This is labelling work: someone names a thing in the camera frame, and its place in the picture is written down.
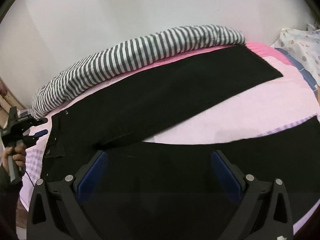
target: black pants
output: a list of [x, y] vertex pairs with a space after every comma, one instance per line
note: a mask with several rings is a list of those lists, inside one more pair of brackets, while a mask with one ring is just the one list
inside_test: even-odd
[[52, 117], [41, 177], [61, 180], [98, 149], [142, 141], [281, 76], [242, 45], [136, 73]]
[[297, 222], [320, 198], [319, 138], [314, 117], [230, 143], [106, 149], [108, 168], [83, 208], [107, 239], [215, 239], [237, 208], [210, 167], [210, 154], [219, 149], [244, 174], [281, 178]]

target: blue fabric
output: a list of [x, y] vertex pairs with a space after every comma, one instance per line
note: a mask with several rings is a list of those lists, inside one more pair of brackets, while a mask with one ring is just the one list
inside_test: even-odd
[[283, 55], [285, 55], [287, 57], [288, 60], [290, 60], [290, 62], [299, 70], [299, 72], [301, 73], [301, 75], [303, 76], [303, 79], [308, 83], [308, 85], [310, 86], [310, 88], [312, 89], [313, 93], [315, 94], [316, 98], [318, 98], [318, 89], [316, 87], [317, 82], [316, 80], [312, 77], [312, 75], [310, 74], [310, 72], [308, 70], [306, 70], [303, 65], [296, 60], [295, 58], [293, 58], [289, 52], [281, 49], [281, 48], [276, 48], [276, 50], [278, 50], [279, 52], [281, 52]]
[[108, 166], [108, 154], [102, 152], [91, 166], [78, 186], [77, 200], [79, 203], [88, 201]]
[[211, 154], [211, 167], [225, 189], [228, 199], [239, 204], [242, 200], [241, 185], [217, 152]]

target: polka dot fabric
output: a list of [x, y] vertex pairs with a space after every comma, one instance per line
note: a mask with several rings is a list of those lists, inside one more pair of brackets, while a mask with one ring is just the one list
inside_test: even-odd
[[287, 51], [311, 73], [320, 86], [320, 30], [282, 29], [272, 47]]

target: striped pillow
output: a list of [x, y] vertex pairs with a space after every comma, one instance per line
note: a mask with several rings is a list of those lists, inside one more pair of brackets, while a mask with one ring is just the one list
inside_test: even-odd
[[182, 26], [122, 42], [90, 55], [62, 71], [36, 93], [31, 113], [45, 117], [88, 88], [176, 54], [216, 45], [243, 44], [244, 36], [219, 25]]

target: pink blanket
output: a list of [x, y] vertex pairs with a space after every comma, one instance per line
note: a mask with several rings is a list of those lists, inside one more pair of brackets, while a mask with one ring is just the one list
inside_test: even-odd
[[[263, 44], [248, 42], [246, 46], [263, 57], [282, 74], [278, 78], [258, 85], [174, 126], [148, 138], [148, 142], [167, 144], [211, 144], [242, 138], [256, 137], [279, 127], [296, 123], [309, 116], [319, 114], [320, 107], [312, 90], [299, 71], [277, 50]], [[186, 52], [168, 59], [157, 61], [145, 68], [125, 73], [90, 88], [72, 101], [50, 112], [48, 123], [31, 128], [31, 134], [43, 129], [51, 130], [51, 116], [64, 110], [82, 98], [118, 82], [136, 72], [174, 62], [195, 54], [205, 53], [228, 46], [217, 46]], [[40, 178], [41, 163], [49, 135], [39, 139], [36, 146], [27, 150], [26, 166], [33, 183]], [[21, 202], [28, 210], [33, 187], [27, 176], [23, 178], [20, 192]]]

